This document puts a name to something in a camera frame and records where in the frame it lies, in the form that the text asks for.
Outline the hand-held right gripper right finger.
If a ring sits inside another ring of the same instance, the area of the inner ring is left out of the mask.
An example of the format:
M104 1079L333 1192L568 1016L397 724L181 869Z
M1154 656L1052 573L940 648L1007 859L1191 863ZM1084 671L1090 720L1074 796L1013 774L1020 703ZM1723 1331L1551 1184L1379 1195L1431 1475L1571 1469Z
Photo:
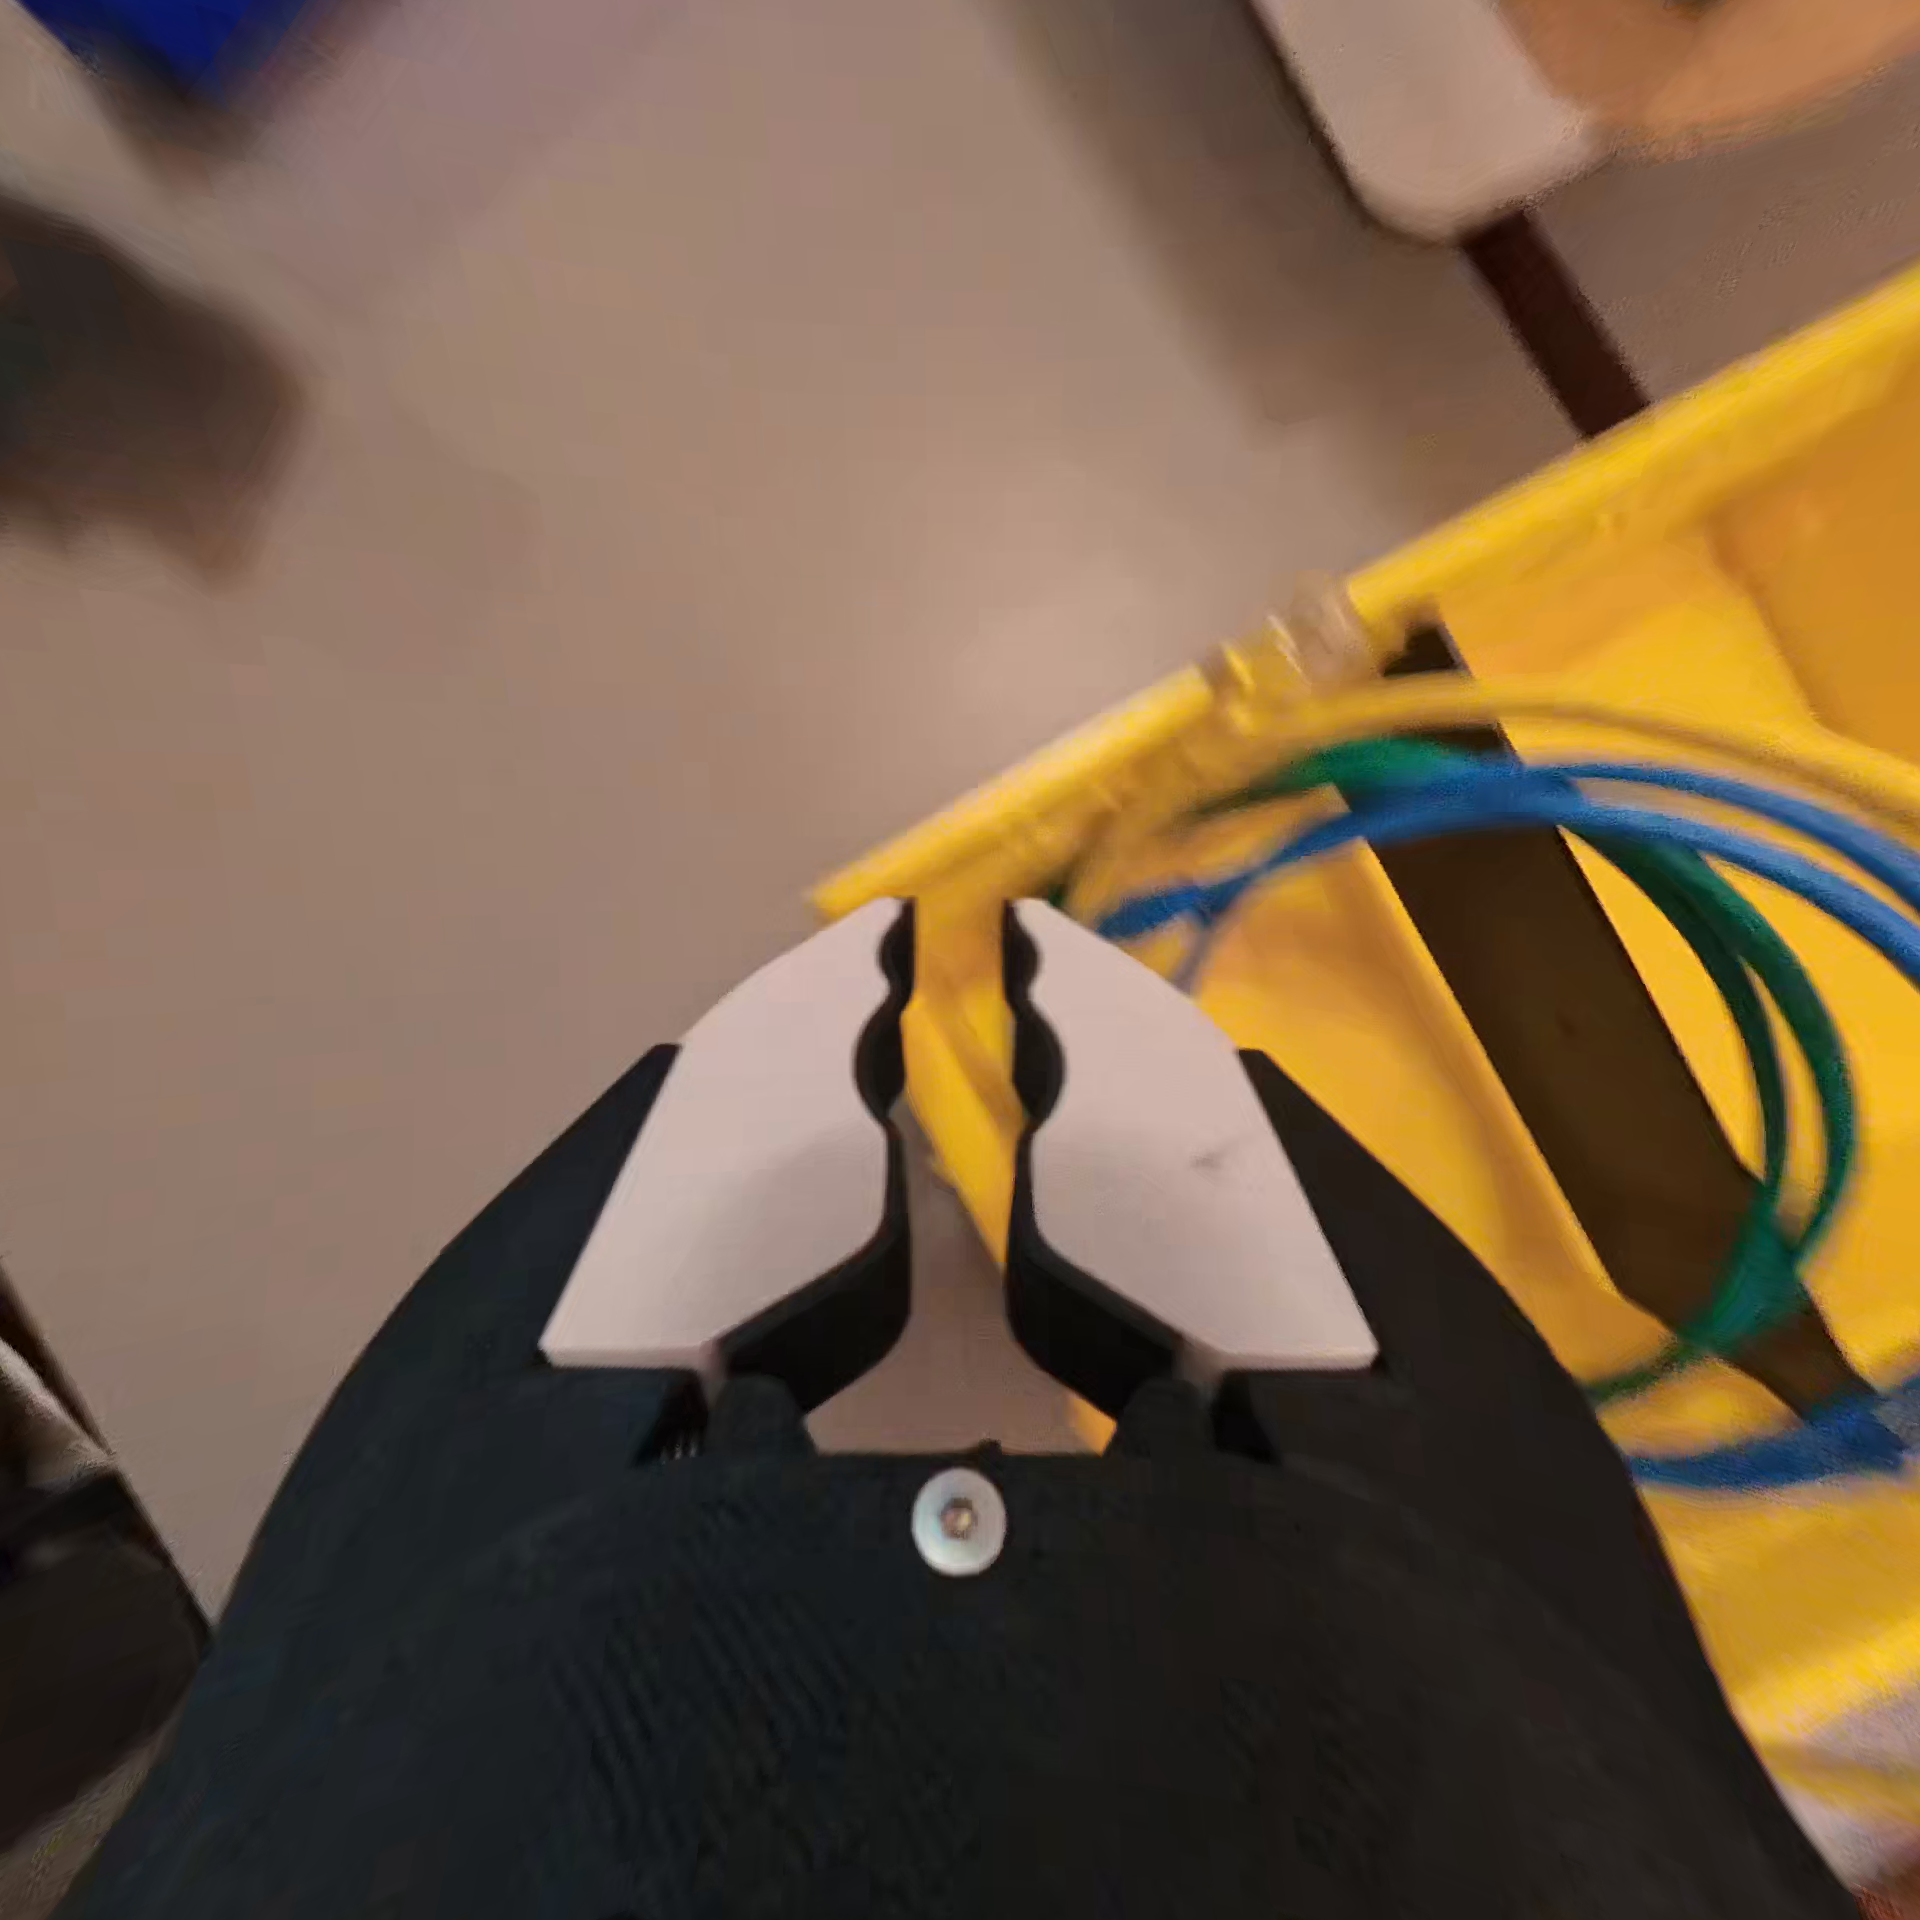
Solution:
M1228 1033L1041 899L1002 912L1023 1110L1003 1295L1052 1381L1119 1419L1154 1381L1362 1373L1379 1337Z

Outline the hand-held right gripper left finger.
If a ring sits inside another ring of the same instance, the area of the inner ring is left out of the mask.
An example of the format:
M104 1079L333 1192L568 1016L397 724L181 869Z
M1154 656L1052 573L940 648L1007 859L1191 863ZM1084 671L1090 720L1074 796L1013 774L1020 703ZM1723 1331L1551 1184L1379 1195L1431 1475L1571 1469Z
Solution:
M663 1054L663 1079L539 1335L555 1368L770 1377L817 1411L898 1344L913 1240L903 1014L916 907L787 949Z

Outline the yellow plastic bin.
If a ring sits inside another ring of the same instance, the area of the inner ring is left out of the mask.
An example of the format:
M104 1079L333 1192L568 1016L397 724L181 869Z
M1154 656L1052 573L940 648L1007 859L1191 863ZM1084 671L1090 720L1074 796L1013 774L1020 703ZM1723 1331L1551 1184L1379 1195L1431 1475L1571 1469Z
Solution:
M823 879L923 900L905 1094L994 1259L1015 1191L993 909L1225 871L1333 799L1200 825L1289 749L1497 728L1527 759L1739 776L1915 848L1915 275L1186 664ZM1705 968L1596 853L1537 830L1266 879L1200 1004L1490 1267L1580 1377L1703 1312L1761 1151Z

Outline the black office chair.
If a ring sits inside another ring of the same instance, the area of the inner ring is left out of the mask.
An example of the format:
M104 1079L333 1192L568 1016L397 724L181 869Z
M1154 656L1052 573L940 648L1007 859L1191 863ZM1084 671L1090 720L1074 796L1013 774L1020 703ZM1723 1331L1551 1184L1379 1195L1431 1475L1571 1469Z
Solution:
M2 1279L2 1843L141 1757L208 1638L116 1457Z

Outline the clipboard with instruction sheet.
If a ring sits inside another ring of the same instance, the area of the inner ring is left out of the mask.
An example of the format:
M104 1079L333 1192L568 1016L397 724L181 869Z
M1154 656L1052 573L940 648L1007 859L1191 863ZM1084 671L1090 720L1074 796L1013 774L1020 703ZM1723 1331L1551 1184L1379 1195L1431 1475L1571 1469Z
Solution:
M1255 1L1359 204L1449 247L1589 173L1602 143L1497 1Z

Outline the blue plastic bin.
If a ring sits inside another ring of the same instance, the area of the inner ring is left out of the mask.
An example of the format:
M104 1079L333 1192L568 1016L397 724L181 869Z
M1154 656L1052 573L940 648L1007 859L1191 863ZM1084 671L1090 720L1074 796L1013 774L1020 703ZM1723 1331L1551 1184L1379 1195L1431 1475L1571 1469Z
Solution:
M186 104L232 104L325 32L356 24L356 1L18 1L16 9L100 80Z

